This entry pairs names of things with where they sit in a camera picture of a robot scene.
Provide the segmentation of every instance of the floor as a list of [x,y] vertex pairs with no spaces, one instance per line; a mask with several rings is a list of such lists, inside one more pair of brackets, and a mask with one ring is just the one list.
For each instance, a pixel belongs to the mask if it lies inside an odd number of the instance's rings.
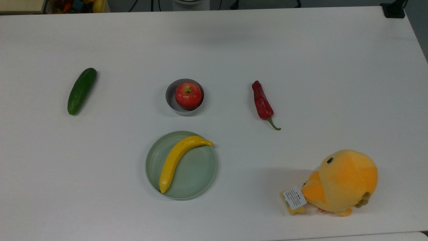
[[[135,0],[108,0],[112,12],[128,12]],[[172,0],[159,0],[162,11],[172,11]],[[230,10],[235,0],[211,0],[210,9]],[[393,0],[301,0],[302,7],[341,7],[341,6],[379,6],[381,3],[391,3]],[[292,8],[296,0],[240,0],[239,9],[272,9]],[[137,0],[133,12],[149,12],[149,0]],[[158,12],[158,0],[155,0],[154,11]],[[409,0],[405,8],[421,49],[428,62],[428,0]]]

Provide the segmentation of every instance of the banana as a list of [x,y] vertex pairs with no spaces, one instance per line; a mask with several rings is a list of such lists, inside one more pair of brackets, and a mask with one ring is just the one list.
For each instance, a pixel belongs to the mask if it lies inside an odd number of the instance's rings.
[[165,163],[163,164],[162,172],[159,179],[159,189],[161,193],[168,190],[174,176],[175,169],[181,157],[193,147],[208,145],[212,146],[213,143],[205,140],[200,136],[189,136],[179,141],[169,152]]

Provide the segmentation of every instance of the green cucumber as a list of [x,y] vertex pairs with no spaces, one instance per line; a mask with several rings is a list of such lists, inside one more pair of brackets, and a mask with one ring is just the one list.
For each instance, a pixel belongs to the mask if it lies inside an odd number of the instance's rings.
[[80,74],[68,98],[67,110],[69,114],[75,115],[79,112],[96,78],[97,71],[94,68],[88,68]]

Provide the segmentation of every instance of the plush toy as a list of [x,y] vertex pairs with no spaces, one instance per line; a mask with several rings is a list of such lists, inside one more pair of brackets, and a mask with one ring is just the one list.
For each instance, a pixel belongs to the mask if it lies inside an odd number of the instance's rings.
[[377,168],[367,155],[342,150],[328,156],[302,188],[307,202],[339,216],[366,205],[376,189]]

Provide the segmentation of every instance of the white tag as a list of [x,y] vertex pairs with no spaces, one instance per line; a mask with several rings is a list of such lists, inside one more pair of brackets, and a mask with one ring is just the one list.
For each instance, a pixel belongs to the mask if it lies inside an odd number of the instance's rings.
[[306,204],[306,199],[298,185],[283,192],[282,196],[287,201],[292,210],[296,210]]
[[317,211],[315,211],[319,215],[323,215],[324,213],[327,213],[328,211],[325,211],[324,209],[318,208]]

